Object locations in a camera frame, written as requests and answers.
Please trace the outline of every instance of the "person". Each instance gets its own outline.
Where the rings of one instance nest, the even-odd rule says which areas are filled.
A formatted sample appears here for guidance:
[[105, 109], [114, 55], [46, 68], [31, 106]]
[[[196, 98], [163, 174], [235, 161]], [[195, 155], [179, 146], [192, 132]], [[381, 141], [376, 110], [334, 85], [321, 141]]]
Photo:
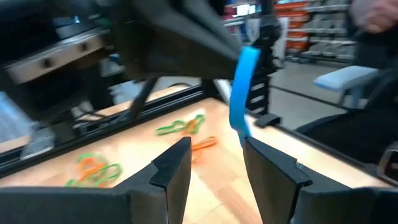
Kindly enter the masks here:
[[[394, 27], [398, 24], [398, 0], [353, 0], [346, 12], [346, 30], [356, 43], [352, 65], [384, 70], [391, 67], [397, 55], [398, 36]], [[363, 98], [369, 98], [379, 76], [364, 89]]]
[[[397, 69], [397, 24], [398, 0], [354, 0], [347, 12], [348, 34], [364, 34], [354, 65]], [[321, 118], [296, 131], [362, 164], [377, 165], [386, 147], [398, 140], [398, 77], [394, 72], [381, 74], [369, 89], [365, 109]]]
[[398, 23], [398, 0], [353, 0], [349, 16], [357, 27], [379, 34]]

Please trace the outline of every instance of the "store shelf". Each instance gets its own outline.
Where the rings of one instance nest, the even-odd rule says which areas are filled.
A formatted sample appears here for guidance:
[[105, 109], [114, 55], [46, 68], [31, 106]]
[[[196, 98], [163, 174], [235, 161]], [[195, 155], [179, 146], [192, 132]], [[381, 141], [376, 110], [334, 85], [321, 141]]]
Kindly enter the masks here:
[[253, 0], [253, 1], [240, 1], [240, 2], [237, 2], [237, 3], [225, 5], [225, 7], [237, 7], [237, 6], [241, 6], [241, 5], [244, 5], [244, 4], [253, 5], [253, 4], [256, 4], [256, 3], [257, 3], [257, 1], [255, 1], [255, 0]]
[[288, 37], [286, 38], [287, 41], [296, 41], [296, 42], [307, 42], [308, 37]]
[[298, 56], [300, 59], [300, 63], [304, 63], [305, 60], [309, 60], [309, 62], [316, 63], [318, 61], [323, 62], [337, 62], [337, 63], [344, 63], [350, 64], [353, 60], [351, 58], [341, 58], [341, 57], [326, 57], [322, 55], [310, 55], [310, 54], [301, 54]]
[[355, 41], [352, 40], [310, 40], [311, 43], [329, 43], [329, 44], [342, 44], [342, 45], [349, 45], [355, 44]]
[[345, 34], [345, 29], [315, 29], [315, 28], [306, 28], [306, 29], [289, 29], [289, 32], [306, 32], [313, 34]]
[[316, 6], [316, 7], [305, 7], [304, 10], [307, 12], [335, 12], [345, 11], [349, 7], [348, 4], [340, 4], [334, 6]]

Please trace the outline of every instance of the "light wooden surface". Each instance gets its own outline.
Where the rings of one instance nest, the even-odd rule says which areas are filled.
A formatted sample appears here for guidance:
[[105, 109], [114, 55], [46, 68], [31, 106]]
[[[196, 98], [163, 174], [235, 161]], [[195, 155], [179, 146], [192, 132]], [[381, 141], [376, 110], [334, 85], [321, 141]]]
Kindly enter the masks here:
[[[156, 93], [159, 97], [179, 88]], [[115, 113], [128, 104], [114, 106], [105, 113]], [[123, 167], [118, 182], [135, 174], [160, 153], [177, 142], [181, 133], [156, 136], [158, 127], [176, 119], [189, 120], [204, 114], [206, 121], [192, 137], [198, 142], [217, 136], [219, 144], [205, 150], [192, 166], [184, 223], [261, 223], [259, 211], [247, 178], [237, 134], [230, 128], [228, 107], [206, 99], [160, 118], [102, 139], [62, 156], [0, 179], [0, 186], [63, 186], [71, 178], [76, 158], [87, 152], [105, 156]], [[255, 138], [293, 157], [303, 165], [350, 187], [388, 185], [380, 180], [316, 150], [276, 128], [259, 129], [251, 125]]]

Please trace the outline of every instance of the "black metal frame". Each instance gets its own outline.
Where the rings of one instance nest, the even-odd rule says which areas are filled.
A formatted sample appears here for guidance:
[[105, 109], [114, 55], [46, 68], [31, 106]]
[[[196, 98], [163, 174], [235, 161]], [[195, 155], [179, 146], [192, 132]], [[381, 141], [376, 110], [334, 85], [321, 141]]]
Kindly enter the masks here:
[[[84, 136], [56, 146], [54, 149], [48, 152], [39, 154], [38, 156], [34, 156], [29, 159], [19, 159], [23, 146], [4, 152], [0, 154], [0, 178], [86, 146], [126, 129], [135, 127], [167, 113], [179, 110], [185, 106], [194, 104], [206, 98], [214, 97], [219, 99], [217, 95], [218, 92], [214, 92], [214, 90], [216, 90], [215, 86], [212, 87], [209, 85], [208, 81], [203, 81], [203, 85], [193, 86], [191, 88], [187, 88], [185, 90], [178, 91], [176, 93], [172, 93], [146, 103], [144, 109], [141, 113], [139, 113], [136, 119], [125, 119], [124, 121], [114, 125], [105, 126], [101, 129], [88, 132]], [[124, 112], [125, 111], [114, 114], [110, 116], [110, 118], [115, 118]]]

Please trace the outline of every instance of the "black chair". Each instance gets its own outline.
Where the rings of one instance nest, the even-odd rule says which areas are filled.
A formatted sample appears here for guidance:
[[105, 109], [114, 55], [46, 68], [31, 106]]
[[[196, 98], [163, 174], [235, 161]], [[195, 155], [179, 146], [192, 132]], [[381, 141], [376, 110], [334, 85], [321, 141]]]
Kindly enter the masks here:
[[322, 118], [296, 131], [360, 166], [378, 165], [386, 148], [398, 139], [397, 96], [398, 67], [395, 65], [381, 72], [381, 79], [364, 109]]

